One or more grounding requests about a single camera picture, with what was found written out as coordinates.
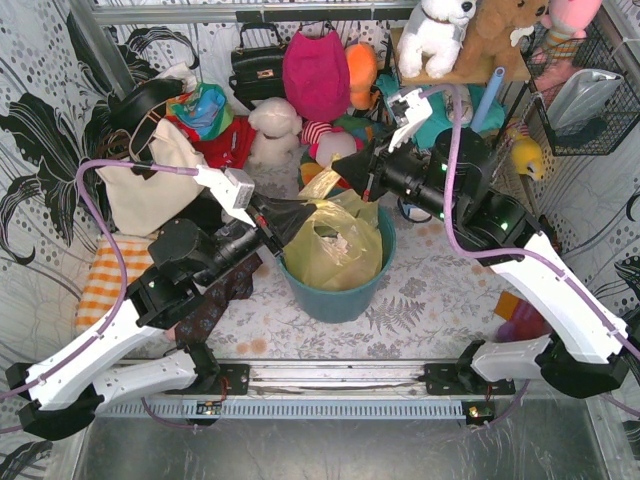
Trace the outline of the yellow plastic trash bag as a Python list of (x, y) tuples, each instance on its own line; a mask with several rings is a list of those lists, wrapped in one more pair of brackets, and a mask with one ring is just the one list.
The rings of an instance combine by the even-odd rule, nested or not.
[(333, 166), (340, 159), (333, 155), (298, 194), (316, 210), (284, 247), (288, 273), (308, 287), (331, 292), (363, 286), (383, 263), (378, 204), (363, 201), (352, 189), (329, 195), (339, 182)]

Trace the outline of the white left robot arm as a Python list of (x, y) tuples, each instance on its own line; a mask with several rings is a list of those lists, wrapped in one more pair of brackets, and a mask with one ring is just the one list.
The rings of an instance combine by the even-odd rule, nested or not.
[(129, 367), (117, 363), (194, 312), (205, 291), (259, 248), (281, 254), (315, 211), (310, 201), (256, 194), (247, 222), (234, 219), (214, 232), (185, 217), (167, 222), (149, 246), (152, 266), (127, 287), (122, 303), (57, 354), (7, 369), (10, 388), (27, 401), (18, 412), (20, 430), (56, 441), (130, 399), (226, 391), (221, 367), (202, 342)]

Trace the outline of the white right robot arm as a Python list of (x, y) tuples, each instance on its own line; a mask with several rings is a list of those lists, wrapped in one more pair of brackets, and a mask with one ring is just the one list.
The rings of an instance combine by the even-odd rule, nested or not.
[(469, 128), (441, 132), (429, 159), (410, 143), (373, 140), (331, 168), (364, 200), (395, 194), (443, 221), (452, 248), (498, 274), (550, 325), (535, 339), (474, 341), (458, 359), (463, 389), (540, 379), (586, 399), (619, 389), (639, 367), (639, 321), (604, 307), (555, 251), (536, 218), (490, 187), (490, 151)]

